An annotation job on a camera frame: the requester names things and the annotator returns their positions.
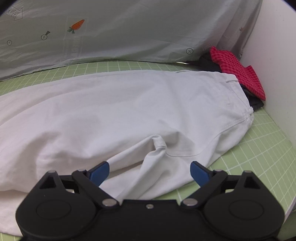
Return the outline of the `white pants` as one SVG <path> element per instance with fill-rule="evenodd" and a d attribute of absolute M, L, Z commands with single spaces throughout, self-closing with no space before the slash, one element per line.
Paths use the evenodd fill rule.
<path fill-rule="evenodd" d="M 153 199 L 192 181 L 237 145 L 254 120 L 237 78 L 206 71 L 121 71 L 33 85 L 1 96 L 1 232 L 49 170 L 106 161 L 102 189 Z"/>

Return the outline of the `green grid cutting mat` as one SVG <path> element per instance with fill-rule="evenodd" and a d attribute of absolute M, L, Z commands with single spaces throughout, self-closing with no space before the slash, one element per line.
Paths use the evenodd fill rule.
<path fill-rule="evenodd" d="M 81 75 L 138 70 L 177 72 L 193 71 L 193 68 L 132 61 L 80 63 L 4 80 L 1 82 L 1 96 L 33 85 Z M 288 210 L 295 198 L 295 149 L 264 109 L 257 110 L 253 115 L 253 123 L 242 140 L 208 167 L 223 169 L 230 174 L 240 174 L 243 170 L 254 171 L 284 210 Z M 196 188 L 197 185 L 191 181 L 162 196 L 184 198 Z M 16 240 L 20 235 L 1 232 L 3 240 Z"/>

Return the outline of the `black folded garment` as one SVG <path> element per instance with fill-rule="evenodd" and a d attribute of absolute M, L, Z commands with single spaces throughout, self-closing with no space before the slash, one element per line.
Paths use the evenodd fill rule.
<path fill-rule="evenodd" d="M 198 60 L 196 61 L 186 61 L 186 64 L 196 66 L 199 70 L 202 71 L 210 71 L 210 72 L 220 72 L 222 70 L 220 66 L 212 61 L 210 53 L 207 52 L 203 54 Z M 250 106 L 253 108 L 254 111 L 259 110 L 264 106 L 264 103 L 261 99 L 256 97 L 253 93 L 251 93 L 243 84 L 240 84 L 244 94 L 246 95 Z"/>

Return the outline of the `red checkered folded cloth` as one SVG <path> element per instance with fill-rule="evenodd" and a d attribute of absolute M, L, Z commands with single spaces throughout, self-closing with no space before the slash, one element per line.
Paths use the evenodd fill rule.
<path fill-rule="evenodd" d="M 244 67 L 232 52 L 218 50 L 216 47 L 211 47 L 210 56 L 223 73 L 235 75 L 239 83 L 249 92 L 263 101 L 266 100 L 264 89 L 252 66 Z"/>

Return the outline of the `grey carrot print storage bag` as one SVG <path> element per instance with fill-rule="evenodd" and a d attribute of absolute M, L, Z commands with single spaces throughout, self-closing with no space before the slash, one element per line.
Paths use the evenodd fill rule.
<path fill-rule="evenodd" d="M 1 15 L 1 80 L 101 60 L 240 57 L 262 1 L 16 1 Z"/>

